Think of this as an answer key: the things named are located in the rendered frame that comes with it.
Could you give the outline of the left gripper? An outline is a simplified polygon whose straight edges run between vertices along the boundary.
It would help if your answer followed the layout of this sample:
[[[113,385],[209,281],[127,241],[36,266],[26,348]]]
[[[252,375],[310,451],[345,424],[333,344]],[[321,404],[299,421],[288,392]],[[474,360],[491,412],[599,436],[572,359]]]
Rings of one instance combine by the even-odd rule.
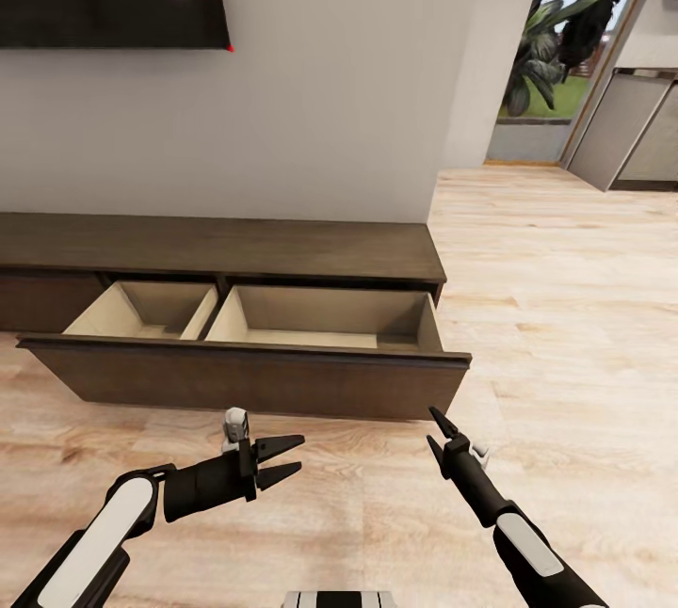
[[[204,461],[195,466],[197,509],[202,512],[246,497],[247,503],[257,499],[256,489],[263,492],[302,469],[301,462],[258,470],[258,464],[305,443],[303,435],[290,435],[240,440],[234,453]]]

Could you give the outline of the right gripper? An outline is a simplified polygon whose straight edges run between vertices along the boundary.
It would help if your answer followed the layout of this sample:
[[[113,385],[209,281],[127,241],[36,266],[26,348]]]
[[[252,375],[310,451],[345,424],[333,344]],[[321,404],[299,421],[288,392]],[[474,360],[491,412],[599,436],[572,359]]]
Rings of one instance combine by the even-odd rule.
[[[429,446],[438,461],[441,475],[445,481],[451,479],[463,499],[469,501],[469,497],[478,488],[485,488],[492,483],[492,480],[471,456],[469,439],[463,436],[462,432],[459,432],[459,428],[451,423],[436,407],[428,409],[444,436],[451,439],[442,449],[434,438],[427,436]]]

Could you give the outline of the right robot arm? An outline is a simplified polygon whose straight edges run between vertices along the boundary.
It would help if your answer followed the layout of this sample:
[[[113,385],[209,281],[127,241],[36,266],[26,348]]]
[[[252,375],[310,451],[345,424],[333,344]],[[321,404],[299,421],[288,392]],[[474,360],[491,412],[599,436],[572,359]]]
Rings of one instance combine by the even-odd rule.
[[[491,448],[471,442],[436,407],[428,408],[447,439],[444,449],[427,440],[444,480],[451,479],[492,539],[529,608],[609,608],[571,565],[551,549],[541,530],[511,499],[495,489],[485,470]]]

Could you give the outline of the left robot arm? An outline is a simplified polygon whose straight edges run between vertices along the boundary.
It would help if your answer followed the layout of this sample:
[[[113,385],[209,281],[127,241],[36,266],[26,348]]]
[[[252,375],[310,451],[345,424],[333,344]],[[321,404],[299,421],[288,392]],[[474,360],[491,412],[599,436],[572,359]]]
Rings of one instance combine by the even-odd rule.
[[[153,528],[159,481],[164,518],[179,518],[263,492],[302,469],[301,462],[258,470],[258,464],[305,443],[303,435],[256,439],[250,444],[247,411],[232,408],[222,422],[222,456],[176,471],[160,465],[125,472],[108,489],[87,530],[75,531],[10,608],[102,608],[129,565],[121,546]]]

